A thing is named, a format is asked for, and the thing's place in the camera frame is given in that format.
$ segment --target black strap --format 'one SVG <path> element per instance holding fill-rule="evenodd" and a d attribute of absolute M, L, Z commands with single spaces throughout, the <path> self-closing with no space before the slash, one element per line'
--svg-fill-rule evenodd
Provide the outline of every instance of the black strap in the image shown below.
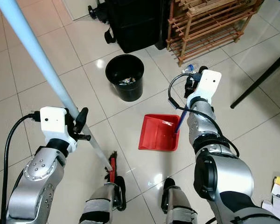
<path fill-rule="evenodd" d="M 116 42 L 116 38 L 115 38 L 114 34 L 113 34 L 113 37 L 110 34 L 110 28 L 105 32 L 104 36 L 105 36 L 105 40 L 108 44 Z"/>

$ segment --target black trash bin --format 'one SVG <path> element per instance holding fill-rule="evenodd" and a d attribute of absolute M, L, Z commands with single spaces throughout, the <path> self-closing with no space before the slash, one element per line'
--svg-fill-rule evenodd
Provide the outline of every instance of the black trash bin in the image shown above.
<path fill-rule="evenodd" d="M 107 79 L 114 85 L 124 101 L 135 101 L 142 95 L 144 65 L 134 55 L 119 55 L 106 66 Z"/>

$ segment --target red dustpan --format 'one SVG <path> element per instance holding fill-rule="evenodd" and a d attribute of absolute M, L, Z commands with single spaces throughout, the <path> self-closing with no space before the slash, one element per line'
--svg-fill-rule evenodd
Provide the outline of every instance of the red dustpan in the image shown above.
<path fill-rule="evenodd" d="M 139 149 L 175 151 L 179 131 L 175 133 L 178 115 L 147 114 L 144 116 Z"/>

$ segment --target wooden shoe rack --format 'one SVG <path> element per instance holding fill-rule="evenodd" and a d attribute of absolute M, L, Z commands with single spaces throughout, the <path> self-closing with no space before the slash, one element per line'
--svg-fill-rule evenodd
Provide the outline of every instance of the wooden shoe rack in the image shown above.
<path fill-rule="evenodd" d="M 167 49 L 179 66 L 223 43 L 237 42 L 263 0 L 172 0 Z"/>

